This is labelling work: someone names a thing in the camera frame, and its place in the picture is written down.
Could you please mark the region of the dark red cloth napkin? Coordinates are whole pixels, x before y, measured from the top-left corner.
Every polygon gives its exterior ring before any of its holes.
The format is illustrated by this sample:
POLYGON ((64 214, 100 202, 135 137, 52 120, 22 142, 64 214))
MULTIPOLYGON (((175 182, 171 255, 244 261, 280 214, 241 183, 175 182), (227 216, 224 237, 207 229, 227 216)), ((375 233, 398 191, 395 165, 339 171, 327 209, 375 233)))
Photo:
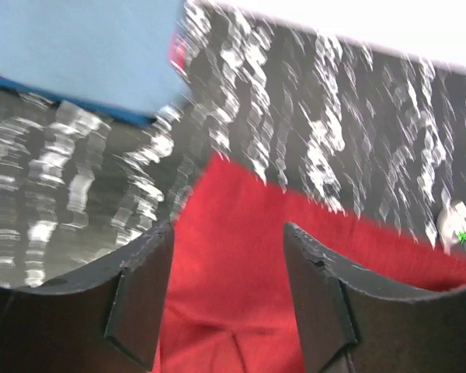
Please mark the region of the dark red cloth napkin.
POLYGON ((293 222, 337 253, 419 288, 466 285, 466 260, 300 193, 215 155, 175 226, 157 372, 301 372, 283 254, 293 222))

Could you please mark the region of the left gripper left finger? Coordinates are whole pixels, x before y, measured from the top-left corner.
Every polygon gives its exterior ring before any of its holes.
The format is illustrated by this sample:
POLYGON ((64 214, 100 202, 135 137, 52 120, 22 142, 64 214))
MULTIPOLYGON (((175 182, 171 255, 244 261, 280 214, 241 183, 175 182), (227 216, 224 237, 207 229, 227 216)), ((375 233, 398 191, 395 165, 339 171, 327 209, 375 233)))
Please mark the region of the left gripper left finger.
POLYGON ((150 371, 174 238, 165 221, 39 287, 0 287, 0 372, 150 371))

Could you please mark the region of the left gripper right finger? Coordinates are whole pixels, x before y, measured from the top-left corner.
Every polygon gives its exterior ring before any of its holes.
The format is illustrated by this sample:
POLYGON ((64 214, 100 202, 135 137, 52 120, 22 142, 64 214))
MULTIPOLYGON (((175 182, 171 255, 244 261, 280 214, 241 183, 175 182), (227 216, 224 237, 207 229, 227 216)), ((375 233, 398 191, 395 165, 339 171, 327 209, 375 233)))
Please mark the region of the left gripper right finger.
POLYGON ((466 286, 394 281, 292 223, 283 251, 306 371, 466 373, 466 286))

